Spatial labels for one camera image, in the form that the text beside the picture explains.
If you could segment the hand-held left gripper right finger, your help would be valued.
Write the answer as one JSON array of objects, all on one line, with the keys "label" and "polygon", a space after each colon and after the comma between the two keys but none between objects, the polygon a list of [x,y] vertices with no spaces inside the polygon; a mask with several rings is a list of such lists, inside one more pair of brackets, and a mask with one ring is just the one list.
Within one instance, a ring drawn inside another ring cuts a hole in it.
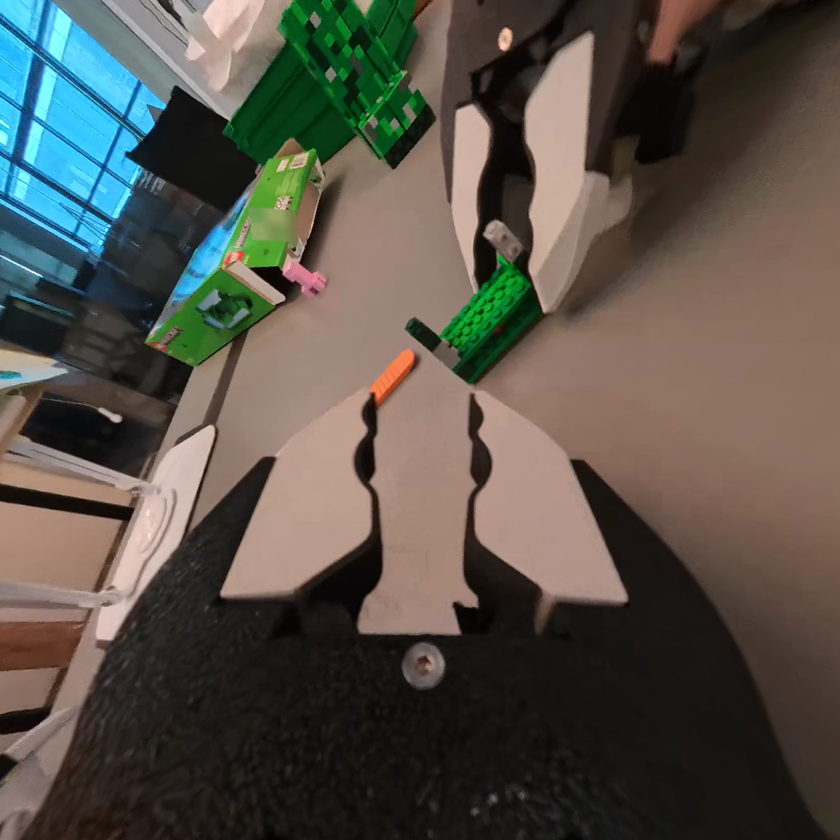
[{"label": "hand-held left gripper right finger", "polygon": [[469,397],[464,574],[482,607],[624,606],[628,594],[563,448],[487,392]]}]

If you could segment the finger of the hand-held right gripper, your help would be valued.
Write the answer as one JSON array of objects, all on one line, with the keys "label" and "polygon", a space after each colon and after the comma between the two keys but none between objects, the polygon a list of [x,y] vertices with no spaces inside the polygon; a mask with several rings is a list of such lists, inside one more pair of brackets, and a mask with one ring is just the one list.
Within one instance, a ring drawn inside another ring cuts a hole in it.
[{"label": "finger of the hand-held right gripper", "polygon": [[545,314],[556,312],[593,242],[622,222],[633,201],[627,175],[612,184],[588,167],[595,35],[586,31],[550,60],[531,93],[523,139],[533,171],[528,272]]},{"label": "finger of the hand-held right gripper", "polygon": [[482,189],[493,177],[500,150],[497,126],[478,103],[469,103],[455,113],[452,153],[450,210],[460,254],[473,292],[480,288],[477,276],[476,241],[486,223],[481,221]]}]

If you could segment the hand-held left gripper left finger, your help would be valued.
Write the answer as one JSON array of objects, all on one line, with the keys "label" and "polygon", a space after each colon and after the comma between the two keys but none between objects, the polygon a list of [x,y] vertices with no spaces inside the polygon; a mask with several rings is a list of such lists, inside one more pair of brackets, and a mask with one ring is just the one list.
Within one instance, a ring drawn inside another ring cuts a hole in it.
[{"label": "hand-held left gripper left finger", "polygon": [[374,502],[356,456],[373,394],[361,389],[276,452],[219,592],[226,601],[290,600],[371,535]]}]

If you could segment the small light grey lego brick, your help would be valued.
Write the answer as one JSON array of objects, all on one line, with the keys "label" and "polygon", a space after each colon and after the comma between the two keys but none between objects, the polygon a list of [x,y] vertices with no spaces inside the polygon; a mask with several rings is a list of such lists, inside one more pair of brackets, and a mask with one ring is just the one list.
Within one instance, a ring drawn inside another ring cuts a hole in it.
[{"label": "small light grey lego brick", "polygon": [[509,263],[515,263],[523,253],[522,242],[501,220],[490,220],[482,235],[497,254]]}]

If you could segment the green lego assembly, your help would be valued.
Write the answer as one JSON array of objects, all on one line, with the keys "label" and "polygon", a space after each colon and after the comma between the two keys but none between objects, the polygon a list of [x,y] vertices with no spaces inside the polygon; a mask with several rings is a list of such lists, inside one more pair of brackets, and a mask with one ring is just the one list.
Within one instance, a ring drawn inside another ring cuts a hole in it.
[{"label": "green lego assembly", "polygon": [[405,330],[458,378],[475,385],[542,319],[530,279],[498,254],[488,282],[441,333],[418,318],[409,319]]}]

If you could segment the large green lego creeper model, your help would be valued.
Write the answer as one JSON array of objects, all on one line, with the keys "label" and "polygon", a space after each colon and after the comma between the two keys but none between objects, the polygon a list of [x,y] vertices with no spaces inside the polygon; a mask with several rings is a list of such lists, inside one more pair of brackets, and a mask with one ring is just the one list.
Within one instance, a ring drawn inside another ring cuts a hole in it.
[{"label": "large green lego creeper model", "polygon": [[280,31],[342,119],[391,169],[435,121],[404,68],[416,2],[290,2]]}]

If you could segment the pink lego pig figure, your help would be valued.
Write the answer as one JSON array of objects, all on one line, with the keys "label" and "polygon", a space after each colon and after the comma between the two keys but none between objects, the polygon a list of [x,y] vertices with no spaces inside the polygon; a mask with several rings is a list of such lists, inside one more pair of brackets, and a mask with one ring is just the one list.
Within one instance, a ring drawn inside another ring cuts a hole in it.
[{"label": "pink lego pig figure", "polygon": [[294,259],[287,259],[282,274],[290,282],[298,284],[306,298],[315,298],[327,286],[327,279],[322,273],[311,271]]}]

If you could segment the green lego set box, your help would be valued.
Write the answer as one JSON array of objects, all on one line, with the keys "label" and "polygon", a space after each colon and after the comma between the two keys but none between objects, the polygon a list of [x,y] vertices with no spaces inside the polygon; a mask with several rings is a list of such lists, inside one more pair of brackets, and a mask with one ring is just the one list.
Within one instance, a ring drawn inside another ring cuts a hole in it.
[{"label": "green lego set box", "polygon": [[302,264],[324,182],[316,150],[288,141],[196,248],[145,345],[196,367],[301,294],[282,267]]}]

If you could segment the white book stand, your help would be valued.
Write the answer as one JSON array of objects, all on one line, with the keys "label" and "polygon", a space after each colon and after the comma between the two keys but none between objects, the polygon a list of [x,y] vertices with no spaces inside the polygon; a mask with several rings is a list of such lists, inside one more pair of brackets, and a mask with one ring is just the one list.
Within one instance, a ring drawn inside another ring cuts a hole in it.
[{"label": "white book stand", "polygon": [[10,445],[12,454],[34,460],[39,467],[57,467],[126,490],[138,498],[139,504],[129,521],[117,570],[107,589],[91,592],[2,581],[2,607],[98,609],[97,643],[109,645],[144,590],[183,540],[216,436],[216,427],[206,425],[184,437],[163,456],[150,479],[132,477],[16,436]]}]

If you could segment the orange brick separator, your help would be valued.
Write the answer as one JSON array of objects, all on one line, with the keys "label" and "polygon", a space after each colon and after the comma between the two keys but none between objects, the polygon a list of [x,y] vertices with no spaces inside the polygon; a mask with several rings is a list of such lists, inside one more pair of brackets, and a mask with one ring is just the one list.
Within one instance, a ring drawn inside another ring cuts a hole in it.
[{"label": "orange brick separator", "polygon": [[412,372],[415,362],[415,352],[404,350],[387,365],[370,387],[370,393],[373,395],[376,407],[382,406],[396,388],[405,381],[405,378]]}]

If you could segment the green storage bin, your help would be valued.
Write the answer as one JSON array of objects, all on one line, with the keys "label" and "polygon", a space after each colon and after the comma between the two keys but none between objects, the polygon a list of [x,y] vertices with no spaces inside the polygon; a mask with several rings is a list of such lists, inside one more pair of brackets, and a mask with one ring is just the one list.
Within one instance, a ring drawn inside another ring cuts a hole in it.
[{"label": "green storage bin", "polygon": [[352,138],[359,139],[288,42],[224,133],[260,164],[274,157],[289,140],[304,149],[315,149],[324,163]]}]

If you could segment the white plastic bag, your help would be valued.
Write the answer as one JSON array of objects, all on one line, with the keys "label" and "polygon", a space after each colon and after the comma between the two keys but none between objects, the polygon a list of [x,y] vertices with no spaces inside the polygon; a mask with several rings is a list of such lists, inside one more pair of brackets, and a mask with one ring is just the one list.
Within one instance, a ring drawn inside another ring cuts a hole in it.
[{"label": "white plastic bag", "polygon": [[286,44],[289,1],[213,1],[188,24],[185,56],[210,91],[246,98]]}]

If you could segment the black panel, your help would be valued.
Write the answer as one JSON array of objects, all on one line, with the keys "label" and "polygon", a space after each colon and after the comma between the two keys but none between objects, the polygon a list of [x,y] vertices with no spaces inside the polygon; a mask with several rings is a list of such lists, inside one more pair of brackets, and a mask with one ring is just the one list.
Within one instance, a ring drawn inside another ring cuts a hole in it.
[{"label": "black panel", "polygon": [[174,86],[152,129],[125,156],[145,172],[213,204],[209,178],[226,141],[226,123],[206,104]]}]

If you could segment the glass window wall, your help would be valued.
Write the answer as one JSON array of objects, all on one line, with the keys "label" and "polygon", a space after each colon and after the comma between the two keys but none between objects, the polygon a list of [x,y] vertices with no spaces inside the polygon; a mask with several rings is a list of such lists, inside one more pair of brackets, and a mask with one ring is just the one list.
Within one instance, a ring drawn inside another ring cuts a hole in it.
[{"label": "glass window wall", "polygon": [[1,2],[1,200],[98,256],[164,102],[54,2]]}]

